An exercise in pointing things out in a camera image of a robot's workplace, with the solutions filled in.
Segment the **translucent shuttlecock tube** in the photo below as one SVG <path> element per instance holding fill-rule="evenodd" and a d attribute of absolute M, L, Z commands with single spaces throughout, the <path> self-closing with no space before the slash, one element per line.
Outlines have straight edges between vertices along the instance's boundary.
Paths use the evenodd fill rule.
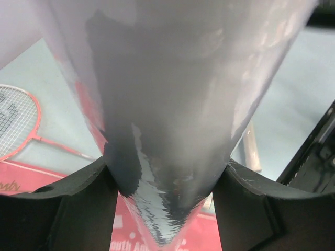
<path fill-rule="evenodd" d="M 151 250 L 175 250 L 316 1 L 30 1 Z"/>

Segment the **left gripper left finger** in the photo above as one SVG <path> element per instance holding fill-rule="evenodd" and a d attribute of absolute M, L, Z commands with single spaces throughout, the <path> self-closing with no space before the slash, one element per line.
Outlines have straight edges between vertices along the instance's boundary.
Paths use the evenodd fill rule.
<path fill-rule="evenodd" d="M 1 196 L 1 250 L 109 250 L 118 189 L 102 158 L 33 193 Z"/>

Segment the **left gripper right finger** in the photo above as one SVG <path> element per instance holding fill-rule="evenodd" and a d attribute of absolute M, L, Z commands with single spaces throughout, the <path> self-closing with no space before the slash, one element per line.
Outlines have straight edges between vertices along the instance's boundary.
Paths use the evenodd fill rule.
<path fill-rule="evenodd" d="M 334 194 L 282 185 L 230 160 L 213 189 L 222 250 L 334 250 Z"/>

